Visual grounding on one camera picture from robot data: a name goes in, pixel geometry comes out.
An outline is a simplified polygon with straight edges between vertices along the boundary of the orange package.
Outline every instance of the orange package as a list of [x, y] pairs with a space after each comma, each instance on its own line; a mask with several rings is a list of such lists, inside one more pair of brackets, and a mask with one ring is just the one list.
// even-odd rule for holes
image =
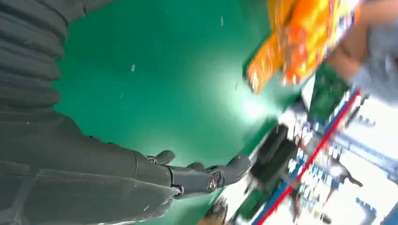
[[[283, 69], [286, 84], [300, 84], [309, 77], [350, 28], [360, 0], [290, 1], [291, 17], [259, 49], [247, 68], [247, 78], [259, 93], [272, 75]], [[282, 17], [287, 19], [288, 10]]]

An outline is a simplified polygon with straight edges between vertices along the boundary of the snack bag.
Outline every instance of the snack bag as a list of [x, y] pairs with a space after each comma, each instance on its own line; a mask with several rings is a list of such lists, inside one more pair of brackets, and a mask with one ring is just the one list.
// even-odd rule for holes
[[279, 30], [286, 24], [297, 1], [267, 0], [269, 23], [273, 34], [264, 42], [246, 70], [246, 78], [256, 94], [283, 65], [283, 52], [278, 41]]
[[308, 78], [355, 22], [359, 2], [297, 0], [291, 4], [287, 24], [276, 28], [247, 68], [254, 92], [259, 93], [279, 69], [283, 69], [284, 84], [296, 85]]
[[285, 54], [287, 57], [284, 59], [284, 83], [300, 84], [314, 73], [359, 16], [359, 8], [355, 9], [358, 0], [356, 5], [353, 4], [355, 0], [328, 2], [326, 11], [321, 8], [325, 5], [320, 4], [317, 20], [306, 20], [307, 23], [304, 23], [297, 19], [304, 15], [292, 17], [288, 28], [288, 47], [285, 48], [290, 48], [290, 52]]

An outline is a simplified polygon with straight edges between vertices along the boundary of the green floor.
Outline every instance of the green floor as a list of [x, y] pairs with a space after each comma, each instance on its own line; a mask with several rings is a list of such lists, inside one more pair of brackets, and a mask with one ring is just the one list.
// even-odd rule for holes
[[[171, 149], [175, 165], [225, 164], [294, 97], [276, 80], [255, 96], [243, 80], [267, 35], [264, 0], [119, 0], [70, 28], [57, 108], [106, 142]], [[211, 199], [175, 202], [146, 224], [193, 225]]]

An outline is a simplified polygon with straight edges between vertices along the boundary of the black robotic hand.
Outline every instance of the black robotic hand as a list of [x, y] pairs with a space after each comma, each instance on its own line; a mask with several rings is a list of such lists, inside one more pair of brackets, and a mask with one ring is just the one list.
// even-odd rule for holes
[[224, 165], [212, 166], [207, 169], [198, 162], [187, 167], [175, 167], [167, 165], [174, 159], [172, 151], [166, 150], [159, 155], [146, 156], [146, 158], [161, 166], [166, 166], [171, 174], [171, 186], [177, 188], [180, 194], [175, 199], [189, 198], [198, 195], [206, 195], [219, 188], [234, 184], [241, 180], [251, 167], [247, 156], [236, 156]]

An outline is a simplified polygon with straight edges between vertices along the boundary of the red stripe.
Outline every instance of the red stripe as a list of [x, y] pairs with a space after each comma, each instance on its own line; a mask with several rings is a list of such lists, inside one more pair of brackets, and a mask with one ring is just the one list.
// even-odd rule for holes
[[[348, 110], [351, 108], [351, 106], [354, 104], [356, 97], [360, 94], [360, 90], [357, 90], [355, 92], [355, 96], [350, 99], [350, 101], [347, 104], [347, 107], [343, 109], [342, 113], [336, 118], [336, 121], [334, 124], [332, 124], [332, 127], [330, 130], [326, 133], [326, 135], [322, 138], [321, 143], [318, 145], [316, 148], [315, 152], [313, 155], [309, 158], [307, 163], [305, 164], [303, 170], [301, 173], [297, 176], [297, 180], [300, 181], [301, 177], [303, 174], [308, 170], [310, 165], [314, 162], [316, 156], [318, 153], [321, 151], [323, 145], [328, 141], [329, 137], [332, 135], [332, 133], [336, 130], [338, 124], [340, 121], [344, 118], [344, 116], [347, 114]], [[266, 214], [261, 218], [259, 223], [257, 225], [262, 225], [264, 221], [276, 210], [279, 204], [285, 199], [286, 196], [290, 195], [290, 193], [293, 191], [293, 187], [289, 185], [289, 187], [279, 196], [279, 198], [275, 201], [275, 203], [271, 206], [271, 208], [266, 212]]]

